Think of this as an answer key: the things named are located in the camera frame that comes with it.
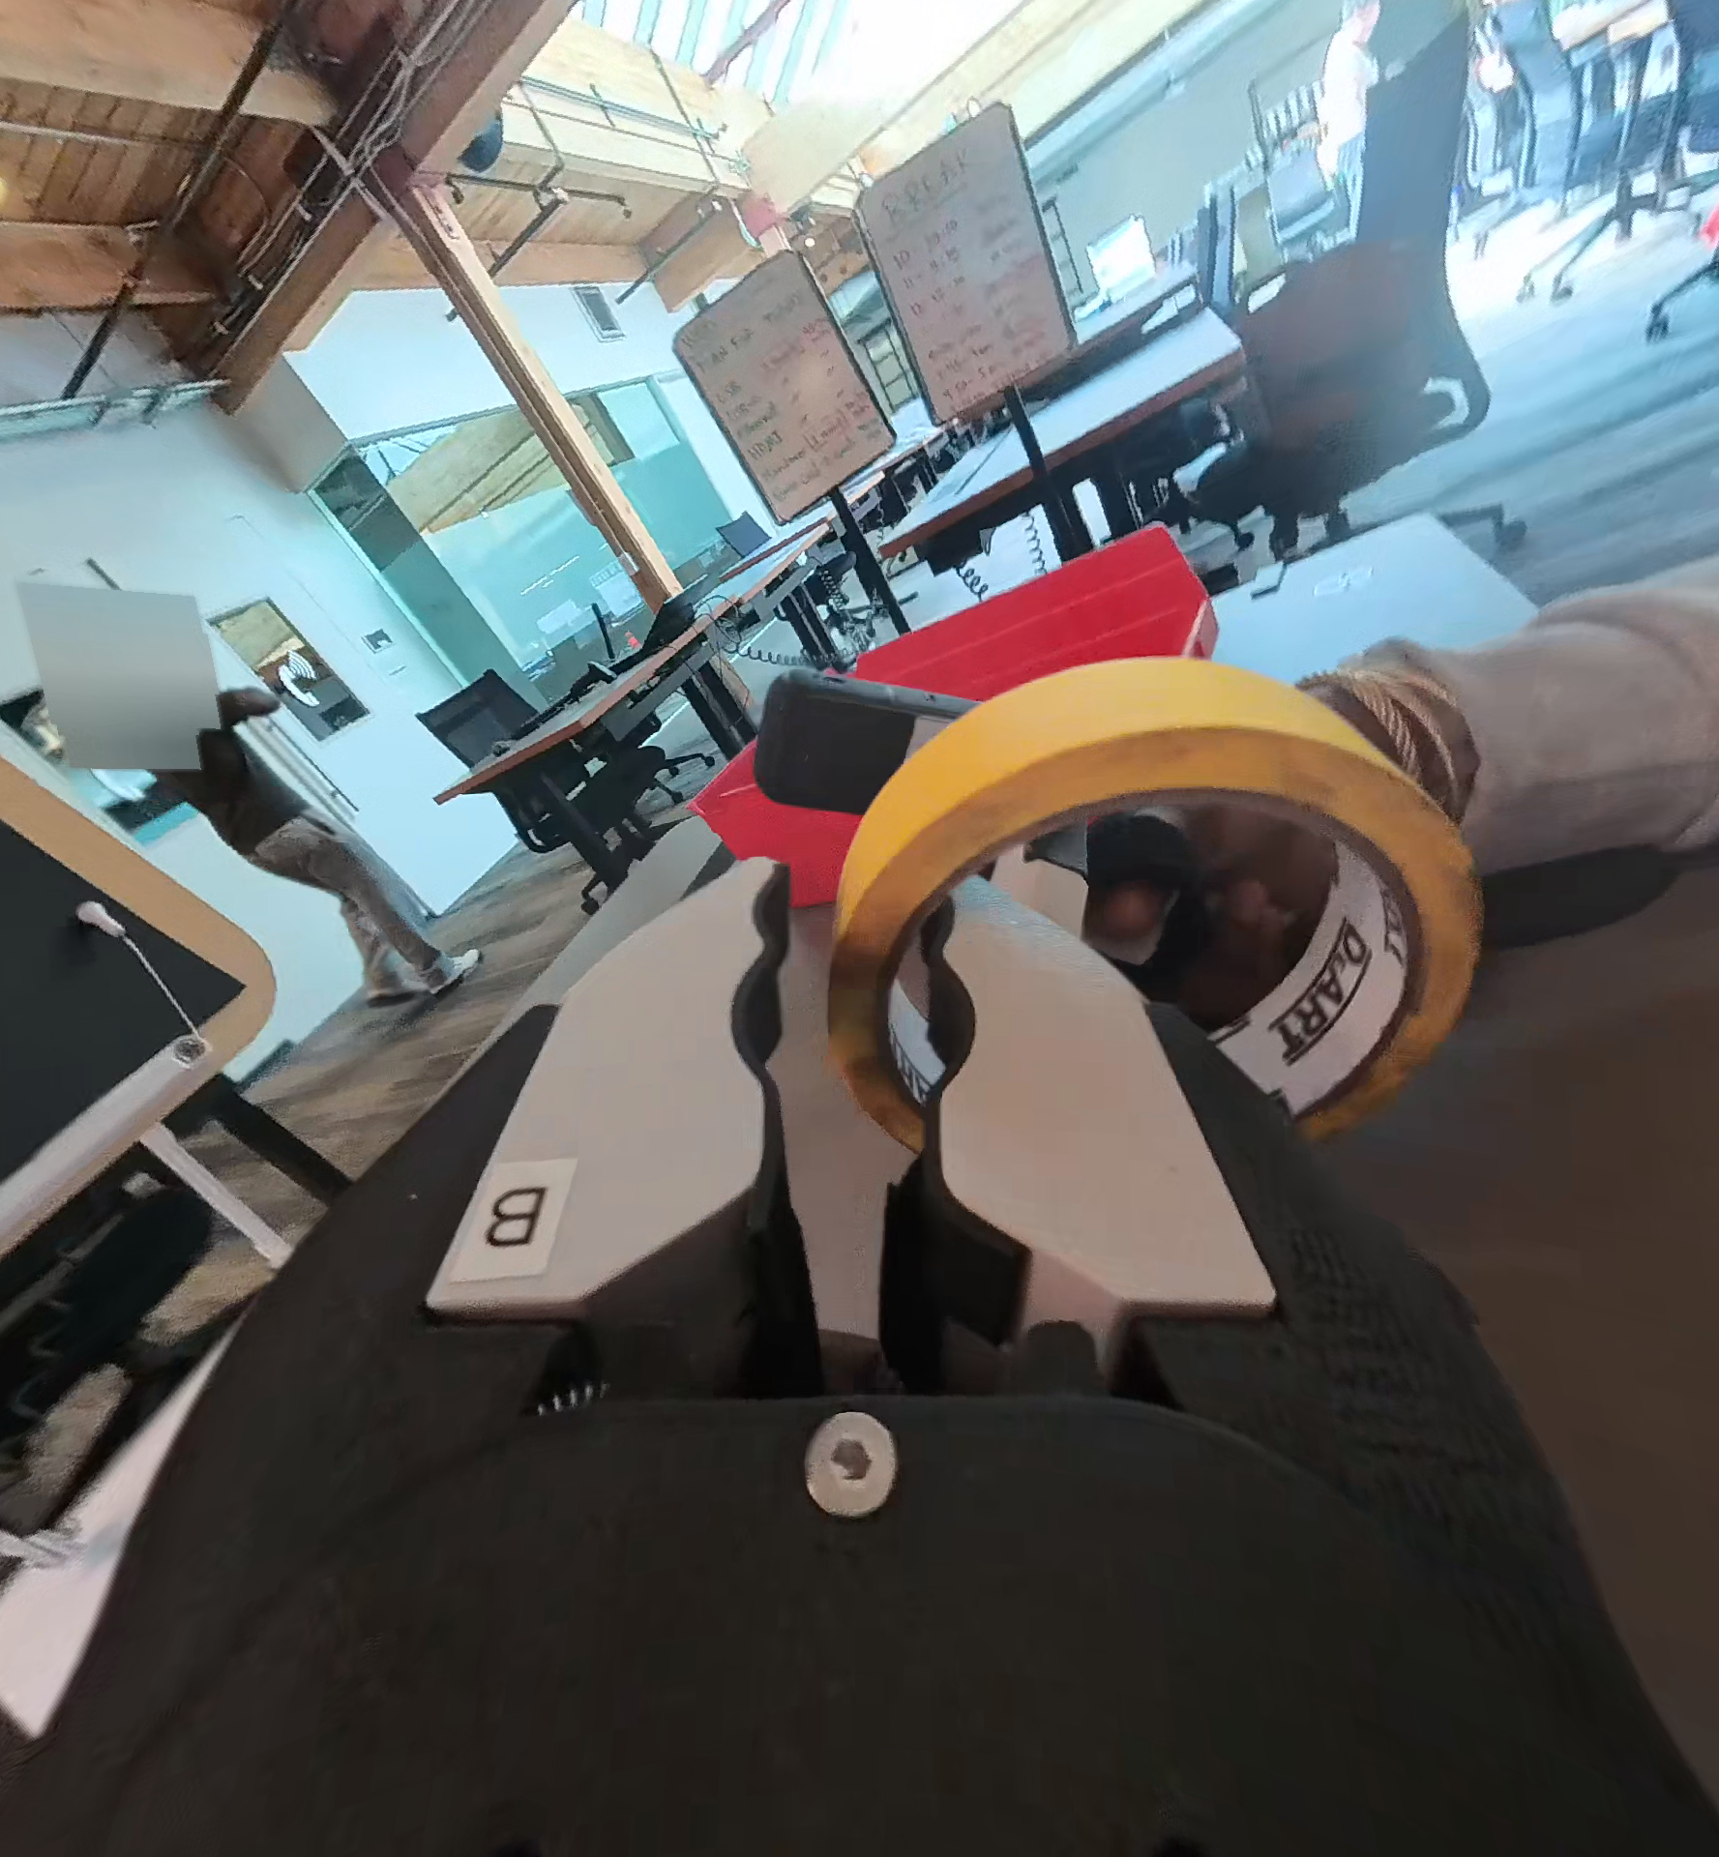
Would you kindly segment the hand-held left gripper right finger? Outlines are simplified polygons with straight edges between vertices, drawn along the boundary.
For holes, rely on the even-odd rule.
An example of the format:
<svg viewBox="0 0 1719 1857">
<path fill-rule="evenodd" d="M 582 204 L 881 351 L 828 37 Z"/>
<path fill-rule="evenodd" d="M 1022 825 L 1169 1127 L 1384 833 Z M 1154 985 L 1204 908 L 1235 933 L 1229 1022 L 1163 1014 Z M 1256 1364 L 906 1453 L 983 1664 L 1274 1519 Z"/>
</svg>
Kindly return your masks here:
<svg viewBox="0 0 1719 1857">
<path fill-rule="evenodd" d="M 944 1316 L 1264 1322 L 1272 1277 L 1136 991 L 977 877 L 923 960 L 941 1065 L 923 1200 Z"/>
</svg>

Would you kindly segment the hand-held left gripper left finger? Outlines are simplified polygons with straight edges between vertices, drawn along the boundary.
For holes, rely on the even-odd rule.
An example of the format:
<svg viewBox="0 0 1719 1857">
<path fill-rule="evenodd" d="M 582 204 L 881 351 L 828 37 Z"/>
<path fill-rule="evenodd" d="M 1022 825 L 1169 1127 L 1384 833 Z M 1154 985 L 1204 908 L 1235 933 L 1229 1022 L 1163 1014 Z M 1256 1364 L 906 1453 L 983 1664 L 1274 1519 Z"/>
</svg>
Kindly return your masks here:
<svg viewBox="0 0 1719 1857">
<path fill-rule="evenodd" d="M 737 862 L 551 1012 L 426 1295 L 455 1322 L 741 1322 L 788 875 Z"/>
</svg>

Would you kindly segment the red plastic bin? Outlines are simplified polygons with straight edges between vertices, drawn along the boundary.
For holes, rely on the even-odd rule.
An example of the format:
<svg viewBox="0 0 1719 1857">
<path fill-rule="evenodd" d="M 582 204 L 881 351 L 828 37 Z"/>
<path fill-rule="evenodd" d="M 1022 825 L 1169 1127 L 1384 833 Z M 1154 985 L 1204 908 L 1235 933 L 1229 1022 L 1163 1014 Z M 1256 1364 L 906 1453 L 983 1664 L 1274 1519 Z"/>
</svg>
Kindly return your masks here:
<svg viewBox="0 0 1719 1857">
<path fill-rule="evenodd" d="M 1210 660 L 1217 641 L 1214 600 L 1169 533 L 1152 525 L 964 614 L 875 647 L 832 684 L 987 701 L 1090 664 Z M 689 809 L 735 860 L 766 858 L 786 867 L 797 910 L 834 902 L 857 819 L 764 798 L 755 749 L 737 753 Z"/>
</svg>

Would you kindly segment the yellow tape roll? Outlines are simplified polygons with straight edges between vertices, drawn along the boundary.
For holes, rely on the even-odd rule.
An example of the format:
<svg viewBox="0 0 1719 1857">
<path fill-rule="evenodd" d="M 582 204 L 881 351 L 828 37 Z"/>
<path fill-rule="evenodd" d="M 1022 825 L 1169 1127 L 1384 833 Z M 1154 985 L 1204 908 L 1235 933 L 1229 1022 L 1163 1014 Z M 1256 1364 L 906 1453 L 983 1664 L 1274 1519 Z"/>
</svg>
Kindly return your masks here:
<svg viewBox="0 0 1719 1857">
<path fill-rule="evenodd" d="M 890 995 L 908 943 L 995 856 L 1144 802 L 1260 804 L 1355 856 L 1378 885 L 1370 960 L 1397 958 L 1382 1022 L 1343 989 L 1320 1034 L 1368 1034 L 1337 1078 L 1289 1105 L 1312 1140 L 1366 1125 L 1455 1030 L 1475 980 L 1481 892 L 1450 817 L 1318 699 L 1250 670 L 1095 662 L 966 711 L 884 782 L 840 875 L 826 1043 L 857 1107 L 900 1150 L 923 1148 L 923 1092 L 892 1049 Z"/>
</svg>

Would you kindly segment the person's right forearm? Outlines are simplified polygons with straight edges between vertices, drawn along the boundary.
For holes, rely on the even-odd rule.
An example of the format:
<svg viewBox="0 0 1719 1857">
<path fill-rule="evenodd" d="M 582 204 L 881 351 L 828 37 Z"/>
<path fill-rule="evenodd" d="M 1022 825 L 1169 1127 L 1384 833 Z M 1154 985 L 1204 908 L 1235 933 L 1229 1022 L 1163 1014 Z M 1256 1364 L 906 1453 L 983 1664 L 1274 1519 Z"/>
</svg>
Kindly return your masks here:
<svg viewBox="0 0 1719 1857">
<path fill-rule="evenodd" d="M 1463 720 L 1481 873 L 1719 846 L 1719 556 L 1568 597 L 1471 651 L 1388 656 Z"/>
</svg>

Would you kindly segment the person's right hand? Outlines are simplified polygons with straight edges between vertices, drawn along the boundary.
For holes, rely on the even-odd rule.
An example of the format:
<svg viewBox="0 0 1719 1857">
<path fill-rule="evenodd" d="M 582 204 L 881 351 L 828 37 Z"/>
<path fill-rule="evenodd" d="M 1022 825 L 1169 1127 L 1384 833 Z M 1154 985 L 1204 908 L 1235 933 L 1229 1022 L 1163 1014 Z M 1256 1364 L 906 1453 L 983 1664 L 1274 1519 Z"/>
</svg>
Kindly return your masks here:
<svg viewBox="0 0 1719 1857">
<path fill-rule="evenodd" d="M 1334 842 L 1244 804 L 1115 811 L 1086 834 L 1082 939 L 1219 1034 L 1281 983 L 1335 889 Z"/>
</svg>

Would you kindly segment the black office chair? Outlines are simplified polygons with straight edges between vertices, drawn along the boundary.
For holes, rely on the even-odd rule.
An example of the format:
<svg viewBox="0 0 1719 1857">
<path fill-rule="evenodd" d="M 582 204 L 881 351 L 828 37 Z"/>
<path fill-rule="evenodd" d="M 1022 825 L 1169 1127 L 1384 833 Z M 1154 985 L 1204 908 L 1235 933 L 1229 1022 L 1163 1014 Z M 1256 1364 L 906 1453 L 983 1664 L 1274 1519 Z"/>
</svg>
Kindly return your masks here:
<svg viewBox="0 0 1719 1857">
<path fill-rule="evenodd" d="M 1517 303 L 1570 303 L 1595 244 L 1686 214 L 1719 185 L 1719 3 L 1494 5 L 1519 97 L 1514 204 L 1595 217 L 1521 273 Z"/>
<path fill-rule="evenodd" d="M 536 730 L 557 728 L 551 713 L 530 709 L 491 670 L 416 720 L 470 773 Z M 625 722 L 604 718 L 499 776 L 488 794 L 532 854 L 575 850 L 584 860 L 606 846 L 631 865 L 666 833 L 641 804 L 654 798 L 677 805 L 677 773 L 714 767 L 708 753 L 668 755 L 654 744 L 660 730 L 654 709 L 639 707 L 639 716 Z"/>
</svg>

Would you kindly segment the grey board on stand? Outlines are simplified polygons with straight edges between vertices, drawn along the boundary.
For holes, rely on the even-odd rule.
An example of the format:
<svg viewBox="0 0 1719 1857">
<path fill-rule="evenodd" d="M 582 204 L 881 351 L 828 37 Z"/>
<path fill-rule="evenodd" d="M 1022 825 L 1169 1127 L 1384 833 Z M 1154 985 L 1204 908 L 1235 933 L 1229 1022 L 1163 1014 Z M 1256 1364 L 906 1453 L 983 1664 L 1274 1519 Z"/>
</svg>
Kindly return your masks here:
<svg viewBox="0 0 1719 1857">
<path fill-rule="evenodd" d="M 853 655 L 832 643 L 809 595 L 811 556 L 838 529 L 871 606 L 906 637 L 850 494 L 892 457 L 896 434 L 805 256 L 764 258 L 683 326 L 675 359 L 778 525 L 762 552 L 712 585 L 720 616 L 768 598 L 807 664 L 844 672 Z"/>
<path fill-rule="evenodd" d="M 1010 107 L 985 105 L 875 181 L 855 221 L 931 417 L 1003 413 L 1064 556 L 1084 554 L 1022 395 L 1076 335 Z"/>
</svg>

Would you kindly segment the wooden pillar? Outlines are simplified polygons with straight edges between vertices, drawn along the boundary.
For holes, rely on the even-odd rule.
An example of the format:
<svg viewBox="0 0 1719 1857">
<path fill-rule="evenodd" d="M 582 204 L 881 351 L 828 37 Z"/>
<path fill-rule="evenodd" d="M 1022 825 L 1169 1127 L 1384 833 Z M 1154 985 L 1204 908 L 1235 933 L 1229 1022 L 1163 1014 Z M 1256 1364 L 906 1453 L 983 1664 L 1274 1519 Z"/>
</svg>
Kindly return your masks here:
<svg viewBox="0 0 1719 1857">
<path fill-rule="evenodd" d="M 567 480 L 571 498 L 629 573 L 641 602 L 652 614 L 664 612 L 681 597 L 675 573 L 615 482 L 588 428 L 524 337 L 499 285 L 464 235 L 447 186 L 437 181 L 393 185 L 373 169 L 366 192 L 400 231 L 466 326 L 517 411 Z"/>
</svg>

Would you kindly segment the window with phone logo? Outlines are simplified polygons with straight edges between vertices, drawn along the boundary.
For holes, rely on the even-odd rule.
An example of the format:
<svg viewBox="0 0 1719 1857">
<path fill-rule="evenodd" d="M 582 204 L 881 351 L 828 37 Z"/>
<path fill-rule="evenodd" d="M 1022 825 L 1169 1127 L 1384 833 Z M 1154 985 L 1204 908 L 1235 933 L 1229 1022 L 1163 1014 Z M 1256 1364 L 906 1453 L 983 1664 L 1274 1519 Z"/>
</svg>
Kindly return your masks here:
<svg viewBox="0 0 1719 1857">
<path fill-rule="evenodd" d="M 313 742 L 362 724 L 368 709 L 273 600 L 259 598 L 209 620 L 222 649 L 279 703 L 279 718 Z"/>
</svg>

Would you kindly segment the window with wave logo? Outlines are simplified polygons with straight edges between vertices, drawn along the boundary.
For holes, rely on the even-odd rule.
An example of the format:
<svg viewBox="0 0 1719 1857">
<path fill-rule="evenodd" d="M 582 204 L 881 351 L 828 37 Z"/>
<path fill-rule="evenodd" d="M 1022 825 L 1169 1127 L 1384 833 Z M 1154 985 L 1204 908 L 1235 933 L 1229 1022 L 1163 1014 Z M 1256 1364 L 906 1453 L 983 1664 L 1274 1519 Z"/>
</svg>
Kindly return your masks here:
<svg viewBox="0 0 1719 1857">
<path fill-rule="evenodd" d="M 62 732 L 37 687 L 0 701 L 0 726 L 29 747 L 75 802 L 139 846 L 160 840 L 189 819 L 189 807 L 149 773 L 71 765 Z"/>
</svg>

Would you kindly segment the black board with wooden rim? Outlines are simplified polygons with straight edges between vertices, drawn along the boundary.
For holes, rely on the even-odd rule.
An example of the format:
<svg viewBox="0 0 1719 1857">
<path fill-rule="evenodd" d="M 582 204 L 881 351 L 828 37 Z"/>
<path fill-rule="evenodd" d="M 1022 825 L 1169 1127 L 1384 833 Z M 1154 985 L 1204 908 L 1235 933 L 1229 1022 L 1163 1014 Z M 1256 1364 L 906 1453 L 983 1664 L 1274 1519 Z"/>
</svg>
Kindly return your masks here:
<svg viewBox="0 0 1719 1857">
<path fill-rule="evenodd" d="M 267 1028 L 265 952 L 0 755 L 0 1262 Z"/>
</svg>

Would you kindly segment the dark office chair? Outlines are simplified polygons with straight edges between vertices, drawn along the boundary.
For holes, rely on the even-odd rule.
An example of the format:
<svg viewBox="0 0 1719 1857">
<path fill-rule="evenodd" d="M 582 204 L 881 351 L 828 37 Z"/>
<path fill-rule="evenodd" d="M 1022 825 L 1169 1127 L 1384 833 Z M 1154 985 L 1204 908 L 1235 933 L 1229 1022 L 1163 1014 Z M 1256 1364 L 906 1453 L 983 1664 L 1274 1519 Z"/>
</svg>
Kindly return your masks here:
<svg viewBox="0 0 1719 1857">
<path fill-rule="evenodd" d="M 1291 264 L 1237 320 L 1239 434 L 1188 492 L 1206 523 L 1266 515 L 1277 556 L 1306 521 L 1343 542 L 1345 500 L 1473 434 L 1490 407 L 1448 283 L 1471 8 L 1426 5 L 1421 24 L 1432 34 L 1368 96 L 1353 237 Z"/>
</svg>

